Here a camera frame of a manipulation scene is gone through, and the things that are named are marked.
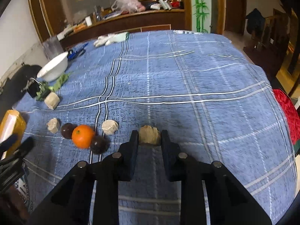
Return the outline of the orange mandarin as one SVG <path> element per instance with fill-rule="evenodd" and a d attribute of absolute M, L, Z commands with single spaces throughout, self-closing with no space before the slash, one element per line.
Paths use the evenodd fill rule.
<path fill-rule="evenodd" d="M 72 133 L 72 141 L 77 148 L 88 149 L 91 145 L 91 141 L 95 136 L 95 132 L 88 125 L 77 126 Z"/>

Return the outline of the small beige foam chunk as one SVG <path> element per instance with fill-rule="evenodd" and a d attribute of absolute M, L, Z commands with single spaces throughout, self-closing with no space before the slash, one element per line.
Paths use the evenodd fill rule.
<path fill-rule="evenodd" d="M 109 119 L 102 123 L 101 128 L 105 135 L 113 135 L 119 129 L 119 125 L 116 121 Z"/>

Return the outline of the large beige foam chunk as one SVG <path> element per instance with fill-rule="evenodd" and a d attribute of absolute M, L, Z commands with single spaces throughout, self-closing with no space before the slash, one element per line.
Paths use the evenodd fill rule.
<path fill-rule="evenodd" d="M 156 127 L 145 125 L 139 129 L 138 133 L 139 144 L 160 145 L 161 134 Z"/>

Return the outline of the yellow cardboard box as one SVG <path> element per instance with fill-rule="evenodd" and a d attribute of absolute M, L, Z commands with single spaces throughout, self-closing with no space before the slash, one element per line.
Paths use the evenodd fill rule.
<path fill-rule="evenodd" d="M 1 142 L 5 141 L 12 134 L 17 135 L 17 140 L 8 150 L 1 150 L 1 160 L 11 156 L 20 146 L 24 131 L 26 130 L 26 121 L 17 110 L 8 110 L 1 122 Z"/>

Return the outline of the round blue logo sticker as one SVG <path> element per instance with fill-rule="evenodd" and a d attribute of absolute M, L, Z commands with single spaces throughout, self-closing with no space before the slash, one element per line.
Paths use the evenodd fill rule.
<path fill-rule="evenodd" d="M 19 192 L 24 205 L 29 213 L 33 211 L 33 201 L 29 192 L 28 171 L 24 169 L 24 174 L 15 182 L 14 186 Z"/>

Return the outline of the dark plum left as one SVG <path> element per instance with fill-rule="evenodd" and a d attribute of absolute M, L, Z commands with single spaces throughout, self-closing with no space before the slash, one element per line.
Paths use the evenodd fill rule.
<path fill-rule="evenodd" d="M 72 123 L 65 123 L 62 127 L 61 127 L 61 135 L 63 138 L 65 139 L 72 139 L 72 133 L 74 131 L 74 129 L 77 127 L 77 125 L 72 124 Z"/>

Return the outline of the beige foam cube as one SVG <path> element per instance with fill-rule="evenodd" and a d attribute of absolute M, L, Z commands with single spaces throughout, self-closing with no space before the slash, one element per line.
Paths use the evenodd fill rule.
<path fill-rule="evenodd" d="M 55 92 L 50 92 L 50 94 L 45 98 L 44 103 L 46 106 L 54 110 L 60 102 L 59 96 Z"/>

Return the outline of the green artificial leaves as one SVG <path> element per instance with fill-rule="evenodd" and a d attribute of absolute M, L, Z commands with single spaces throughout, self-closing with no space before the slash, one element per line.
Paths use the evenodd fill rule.
<path fill-rule="evenodd" d="M 49 85 L 49 83 L 46 81 L 42 81 L 42 82 L 38 83 L 39 91 L 37 92 L 37 96 L 35 97 L 35 99 L 37 101 L 42 101 L 51 92 L 57 92 L 66 83 L 69 76 L 70 76 L 70 73 L 61 74 L 53 85 Z"/>

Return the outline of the red quilted cushion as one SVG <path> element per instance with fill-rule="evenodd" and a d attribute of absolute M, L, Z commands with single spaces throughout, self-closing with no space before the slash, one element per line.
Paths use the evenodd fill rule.
<path fill-rule="evenodd" d="M 296 155 L 299 155 L 299 140 L 300 140 L 300 120 L 299 120 L 299 114 L 292 104 L 291 99 L 287 94 L 285 94 L 284 91 L 282 91 L 280 88 L 273 89 L 274 96 L 281 106 L 285 117 L 287 119 L 289 131 L 290 131 L 290 137 L 292 140 L 292 144 L 294 147 L 294 152 Z"/>

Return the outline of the clear plastic jug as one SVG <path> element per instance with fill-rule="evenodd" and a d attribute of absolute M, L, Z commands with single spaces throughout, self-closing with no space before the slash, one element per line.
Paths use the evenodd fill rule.
<path fill-rule="evenodd" d="M 64 52 L 57 36 L 48 38 L 42 43 L 45 56 L 48 60 L 52 60 L 56 56 Z"/>

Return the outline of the blue scissors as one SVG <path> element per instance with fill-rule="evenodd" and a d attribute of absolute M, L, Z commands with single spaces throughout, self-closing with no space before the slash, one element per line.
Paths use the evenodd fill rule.
<path fill-rule="evenodd" d="M 83 55 L 86 52 L 86 46 L 88 45 L 88 43 L 83 44 L 80 48 L 75 49 L 71 49 L 68 51 L 68 56 L 67 59 L 68 61 L 74 60 L 77 57 L 79 57 L 80 55 Z"/>

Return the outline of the white paper cup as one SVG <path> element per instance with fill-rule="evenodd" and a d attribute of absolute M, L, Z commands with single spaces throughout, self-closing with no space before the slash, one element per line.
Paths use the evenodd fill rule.
<path fill-rule="evenodd" d="M 93 22 L 92 22 L 90 16 L 85 17 L 85 22 L 86 22 L 87 26 L 92 26 L 93 25 Z"/>

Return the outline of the wooden counter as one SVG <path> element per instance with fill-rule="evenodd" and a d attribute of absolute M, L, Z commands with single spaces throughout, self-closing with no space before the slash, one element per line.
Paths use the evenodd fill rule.
<path fill-rule="evenodd" d="M 151 10 L 141 13 L 119 15 L 97 22 L 80 31 L 71 33 L 60 41 L 64 49 L 80 42 L 110 33 L 146 32 L 166 29 L 191 29 L 191 19 L 183 9 Z"/>

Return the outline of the dark jacket on chair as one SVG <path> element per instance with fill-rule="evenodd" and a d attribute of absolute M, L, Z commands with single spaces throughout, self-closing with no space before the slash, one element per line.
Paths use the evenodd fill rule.
<path fill-rule="evenodd" d="M 260 11 L 255 8 L 246 15 L 246 30 L 249 34 L 255 33 L 255 36 L 261 37 L 266 19 L 261 15 Z"/>

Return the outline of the bamboo painted pillar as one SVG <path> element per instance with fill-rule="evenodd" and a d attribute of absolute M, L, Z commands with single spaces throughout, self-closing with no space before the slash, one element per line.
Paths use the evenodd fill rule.
<path fill-rule="evenodd" d="M 211 32 L 212 0 L 191 0 L 192 31 Z"/>

